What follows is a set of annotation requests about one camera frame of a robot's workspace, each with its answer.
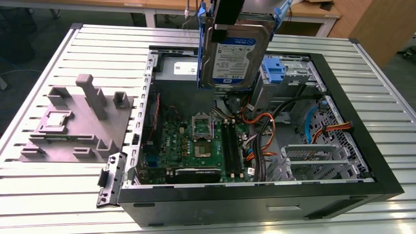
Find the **connector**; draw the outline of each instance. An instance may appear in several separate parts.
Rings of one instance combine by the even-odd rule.
[[[354,122],[352,122],[352,120],[350,121],[350,128],[348,129],[343,129],[343,132],[347,132],[347,133],[352,133],[354,132],[354,130],[355,130],[355,125],[354,125]]]
[[[286,67],[279,58],[266,58],[263,60],[263,69],[268,75],[268,82],[280,83],[286,77]]]
[[[318,108],[319,108],[319,112],[327,113],[328,110],[330,110],[328,102],[327,102],[327,101],[322,101],[322,102],[318,104]]]

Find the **ram slot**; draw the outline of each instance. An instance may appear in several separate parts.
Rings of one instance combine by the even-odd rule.
[[[228,124],[222,124],[222,138],[223,138],[223,153],[224,153],[224,162],[226,162],[226,174],[230,175],[234,173],[234,161],[232,161],[232,154],[230,151],[230,144],[228,144]]]
[[[234,173],[242,173],[242,160],[240,160],[240,153],[239,153],[239,140],[235,132],[235,124],[230,124],[228,126],[228,146],[230,146],[230,153],[234,162]]]

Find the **motherboard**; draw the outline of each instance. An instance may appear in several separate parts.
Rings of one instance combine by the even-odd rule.
[[[247,136],[243,123],[192,120],[163,123],[159,154],[146,153],[140,184],[247,182],[239,144]]]

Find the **hard drive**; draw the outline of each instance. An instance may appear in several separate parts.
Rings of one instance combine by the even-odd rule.
[[[271,15],[240,15],[236,24],[228,25],[226,39],[212,42],[214,18],[206,18],[200,88],[247,90],[252,87],[274,27]]]

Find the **hard drive label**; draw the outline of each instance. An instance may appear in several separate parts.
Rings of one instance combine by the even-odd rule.
[[[244,80],[250,65],[248,53],[255,49],[256,40],[227,38],[216,47],[212,77],[218,83],[239,83]]]

